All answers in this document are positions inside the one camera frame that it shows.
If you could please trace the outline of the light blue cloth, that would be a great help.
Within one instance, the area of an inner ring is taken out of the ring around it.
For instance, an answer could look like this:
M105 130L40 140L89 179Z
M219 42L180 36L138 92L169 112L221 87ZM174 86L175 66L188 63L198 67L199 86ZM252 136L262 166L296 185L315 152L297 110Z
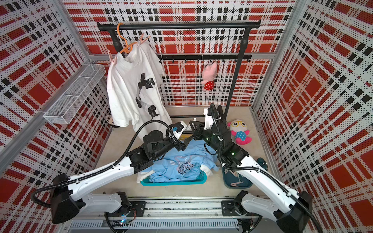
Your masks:
M151 183L194 182L204 172L211 176L219 171L213 149L202 140L191 140L185 150L173 148L163 159L138 174L137 182L148 178Z

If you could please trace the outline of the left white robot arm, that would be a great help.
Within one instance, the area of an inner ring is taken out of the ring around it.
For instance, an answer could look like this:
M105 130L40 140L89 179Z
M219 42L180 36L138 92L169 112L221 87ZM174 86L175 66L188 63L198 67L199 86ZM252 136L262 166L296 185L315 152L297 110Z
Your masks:
M52 185L34 191L30 199L35 204L51 210L54 224L71 220L83 212L116 212L122 207L130 209L131 204L125 193L94 195L92 191L117 179L146 170L155 161L163 159L173 148L178 151L185 150L186 144L179 138L186 126L182 121L168 125L165 134L159 130L151 131L144 136L141 146L134 150L128 146L115 162L71 177L60 174L54 178Z

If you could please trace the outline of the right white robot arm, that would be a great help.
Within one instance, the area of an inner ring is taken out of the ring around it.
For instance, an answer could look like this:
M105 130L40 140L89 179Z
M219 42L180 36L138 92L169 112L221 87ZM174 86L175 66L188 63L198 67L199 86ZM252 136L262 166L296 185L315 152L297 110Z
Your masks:
M267 195L267 198L260 198L241 191L233 204L238 215L258 214L274 221L285 233L301 233L310 221L317 232L323 232L312 213L312 196L279 181L234 143L220 105L211 104L205 109L205 117L205 122L189 123L194 140L203 140L211 147L223 169L237 172Z

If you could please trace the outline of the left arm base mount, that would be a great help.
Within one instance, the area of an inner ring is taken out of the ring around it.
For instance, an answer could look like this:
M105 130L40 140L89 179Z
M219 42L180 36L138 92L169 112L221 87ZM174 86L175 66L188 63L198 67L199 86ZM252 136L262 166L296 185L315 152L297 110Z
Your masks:
M142 217L145 211L145 201L130 202L130 205L123 204L117 211L108 213L108 217Z

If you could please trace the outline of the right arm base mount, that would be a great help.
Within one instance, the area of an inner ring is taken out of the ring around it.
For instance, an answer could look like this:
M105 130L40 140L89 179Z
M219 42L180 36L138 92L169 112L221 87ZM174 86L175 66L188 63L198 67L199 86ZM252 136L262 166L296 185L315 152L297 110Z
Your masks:
M252 214L233 200L221 201L221 211L223 216L251 216Z

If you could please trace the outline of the white printed t-shirt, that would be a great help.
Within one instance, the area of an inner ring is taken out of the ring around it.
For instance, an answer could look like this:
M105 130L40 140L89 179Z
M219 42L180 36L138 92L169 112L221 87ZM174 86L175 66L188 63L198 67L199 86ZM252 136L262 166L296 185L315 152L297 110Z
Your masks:
M158 89L163 75L163 66L147 42L136 43L126 57L117 54L107 73L109 107L115 126L132 125L139 132L139 139L153 130L166 132L160 123L143 126L152 119L172 123Z

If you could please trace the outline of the pink clothespin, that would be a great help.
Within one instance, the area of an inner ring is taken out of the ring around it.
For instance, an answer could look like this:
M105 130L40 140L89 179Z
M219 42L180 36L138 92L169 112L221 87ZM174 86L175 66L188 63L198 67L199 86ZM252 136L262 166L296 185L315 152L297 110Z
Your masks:
M151 36L145 37L145 34L142 34L139 38L139 44L144 43L145 41L149 40Z
M107 54L109 56L110 62L115 65L117 63L117 58L113 56L110 50L107 50Z

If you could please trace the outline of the orange plastic hanger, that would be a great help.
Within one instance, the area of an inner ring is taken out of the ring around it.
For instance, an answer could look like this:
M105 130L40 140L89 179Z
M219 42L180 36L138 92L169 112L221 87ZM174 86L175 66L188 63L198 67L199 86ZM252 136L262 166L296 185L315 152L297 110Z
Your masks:
M127 39L121 35L120 33L120 26L124 25L123 22L120 22L117 24L117 33L118 33L118 36L120 39L122 39L125 43L125 46L123 47L123 49L119 52L119 53L126 53L126 54L129 54L134 48L135 46L139 46L139 43L138 42L133 42L133 43L129 43L127 41Z

